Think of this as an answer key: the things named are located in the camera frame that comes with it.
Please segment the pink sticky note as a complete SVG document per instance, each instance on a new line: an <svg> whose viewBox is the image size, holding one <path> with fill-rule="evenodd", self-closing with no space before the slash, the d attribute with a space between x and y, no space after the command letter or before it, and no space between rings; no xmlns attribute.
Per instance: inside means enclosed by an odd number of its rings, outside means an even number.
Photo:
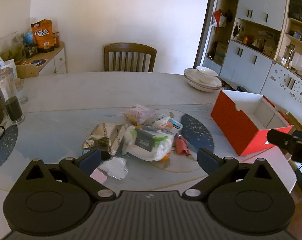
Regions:
<svg viewBox="0 0 302 240"><path fill-rule="evenodd" d="M91 174L90 177L95 181L99 182L100 184L104 184L107 181L107 176L96 168Z"/></svg>

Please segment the white plastic wrap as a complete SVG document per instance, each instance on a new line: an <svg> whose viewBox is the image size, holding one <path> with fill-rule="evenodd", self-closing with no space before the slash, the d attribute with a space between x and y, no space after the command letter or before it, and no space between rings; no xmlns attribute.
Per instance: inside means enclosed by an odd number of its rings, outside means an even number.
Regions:
<svg viewBox="0 0 302 240"><path fill-rule="evenodd" d="M126 164L126 159L120 157L112 157L109 160L101 163L98 168L112 178L123 180L128 174L128 168Z"/></svg>

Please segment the chicken breast pouch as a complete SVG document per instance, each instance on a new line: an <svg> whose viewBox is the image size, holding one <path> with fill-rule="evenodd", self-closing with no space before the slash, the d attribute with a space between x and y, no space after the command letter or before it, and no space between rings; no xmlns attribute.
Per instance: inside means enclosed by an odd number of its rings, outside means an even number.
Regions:
<svg viewBox="0 0 302 240"><path fill-rule="evenodd" d="M160 117L163 121L167 120L167 122L159 128L161 131L171 134L172 136L180 133L181 129L183 128L183 125L181 123L174 120L170 115L162 114L160 115Z"/></svg>

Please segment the white plastic tissue pack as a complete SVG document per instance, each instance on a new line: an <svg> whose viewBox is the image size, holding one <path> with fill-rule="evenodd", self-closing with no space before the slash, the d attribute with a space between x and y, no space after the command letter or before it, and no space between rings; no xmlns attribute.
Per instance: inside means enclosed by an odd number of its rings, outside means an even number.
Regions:
<svg viewBox="0 0 302 240"><path fill-rule="evenodd" d="M171 152L173 142L174 136L171 134L130 126L123 136L122 154L130 154L148 162L161 161L168 152Z"/></svg>

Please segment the white torn wrapper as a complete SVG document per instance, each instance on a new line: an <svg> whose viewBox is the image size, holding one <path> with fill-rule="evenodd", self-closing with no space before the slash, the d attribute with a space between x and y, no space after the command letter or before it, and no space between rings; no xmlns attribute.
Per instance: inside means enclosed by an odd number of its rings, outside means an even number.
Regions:
<svg viewBox="0 0 302 240"><path fill-rule="evenodd" d="M171 130L173 128L173 124L170 122L170 116L165 116L157 119L152 123L152 128L160 130Z"/></svg>

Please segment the orange tangerine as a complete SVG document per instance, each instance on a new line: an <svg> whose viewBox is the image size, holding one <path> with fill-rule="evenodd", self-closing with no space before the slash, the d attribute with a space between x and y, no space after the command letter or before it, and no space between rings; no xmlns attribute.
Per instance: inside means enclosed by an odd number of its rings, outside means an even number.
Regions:
<svg viewBox="0 0 302 240"><path fill-rule="evenodd" d="M161 161L167 161L170 157L170 152L168 152L162 159Z"/></svg>

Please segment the red cardboard box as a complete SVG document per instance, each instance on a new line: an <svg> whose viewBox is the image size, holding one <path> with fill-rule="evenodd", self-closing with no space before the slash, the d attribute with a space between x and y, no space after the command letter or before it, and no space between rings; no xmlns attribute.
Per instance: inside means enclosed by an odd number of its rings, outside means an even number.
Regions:
<svg viewBox="0 0 302 240"><path fill-rule="evenodd" d="M288 133L293 127L265 96L232 90L220 91L211 117L239 157L273 147L271 129Z"/></svg>

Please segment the pink patterned snack packet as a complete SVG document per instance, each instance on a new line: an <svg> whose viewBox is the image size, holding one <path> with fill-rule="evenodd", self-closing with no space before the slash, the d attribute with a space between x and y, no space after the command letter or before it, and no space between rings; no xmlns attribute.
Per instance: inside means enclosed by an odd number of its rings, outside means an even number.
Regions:
<svg viewBox="0 0 302 240"><path fill-rule="evenodd" d="M141 105L135 105L124 112L124 118L133 125L142 125L155 115L155 111Z"/></svg>

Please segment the glass jar with dark contents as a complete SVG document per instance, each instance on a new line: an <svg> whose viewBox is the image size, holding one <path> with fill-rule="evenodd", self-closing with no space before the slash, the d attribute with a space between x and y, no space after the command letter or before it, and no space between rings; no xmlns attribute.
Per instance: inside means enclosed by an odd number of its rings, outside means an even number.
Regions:
<svg viewBox="0 0 302 240"><path fill-rule="evenodd" d="M18 125L24 120L24 113L18 98L11 68L0 70L0 98L11 124Z"/></svg>

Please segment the stacked white plates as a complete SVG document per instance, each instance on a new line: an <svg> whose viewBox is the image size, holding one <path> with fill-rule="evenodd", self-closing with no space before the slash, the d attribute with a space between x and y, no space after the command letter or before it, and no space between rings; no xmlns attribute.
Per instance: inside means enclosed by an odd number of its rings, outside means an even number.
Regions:
<svg viewBox="0 0 302 240"><path fill-rule="evenodd" d="M202 76L196 68L185 69L184 77L192 87L203 92L213 92L222 87L222 82L218 77Z"/></svg>

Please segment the white bowl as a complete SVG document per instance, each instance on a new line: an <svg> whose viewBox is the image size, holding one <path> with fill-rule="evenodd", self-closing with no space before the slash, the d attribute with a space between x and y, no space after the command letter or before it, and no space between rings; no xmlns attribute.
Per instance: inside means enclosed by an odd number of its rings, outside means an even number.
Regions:
<svg viewBox="0 0 302 240"><path fill-rule="evenodd" d="M207 68L207 67L197 66L196 70L202 76L218 77L217 72L215 72L214 70Z"/></svg>

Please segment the white side cabinet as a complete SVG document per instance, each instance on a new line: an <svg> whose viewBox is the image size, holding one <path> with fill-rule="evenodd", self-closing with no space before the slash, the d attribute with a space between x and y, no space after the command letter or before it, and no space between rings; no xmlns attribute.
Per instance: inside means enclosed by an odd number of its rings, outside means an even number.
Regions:
<svg viewBox="0 0 302 240"><path fill-rule="evenodd" d="M25 59L22 64L16 64L16 69L20 79L66 74L64 43L60 42L60 46L51 52L39 53L29 59Z"/></svg>

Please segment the brown wooden chair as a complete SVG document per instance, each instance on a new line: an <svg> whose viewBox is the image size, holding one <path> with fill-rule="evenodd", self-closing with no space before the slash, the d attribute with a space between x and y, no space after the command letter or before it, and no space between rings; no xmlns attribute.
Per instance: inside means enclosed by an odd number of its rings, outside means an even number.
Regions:
<svg viewBox="0 0 302 240"><path fill-rule="evenodd" d="M139 43L118 42L104 46L105 72L150 72L154 70L157 50Z"/></svg>

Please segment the orange snack bag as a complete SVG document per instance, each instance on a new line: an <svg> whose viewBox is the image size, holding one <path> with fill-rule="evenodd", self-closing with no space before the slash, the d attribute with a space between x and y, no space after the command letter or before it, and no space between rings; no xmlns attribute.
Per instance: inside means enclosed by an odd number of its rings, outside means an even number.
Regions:
<svg viewBox="0 0 302 240"><path fill-rule="evenodd" d="M48 53L54 50L52 20L41 20L31 24L33 41L39 53Z"/></svg>

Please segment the white wall cabinet unit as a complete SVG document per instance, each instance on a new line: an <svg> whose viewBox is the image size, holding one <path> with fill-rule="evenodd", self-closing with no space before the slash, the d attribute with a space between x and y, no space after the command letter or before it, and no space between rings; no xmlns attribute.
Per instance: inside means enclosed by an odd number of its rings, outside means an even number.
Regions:
<svg viewBox="0 0 302 240"><path fill-rule="evenodd" d="M214 0L201 65L216 71L232 89L263 94L302 125L302 75L285 59L301 47L288 18L288 0Z"/></svg>

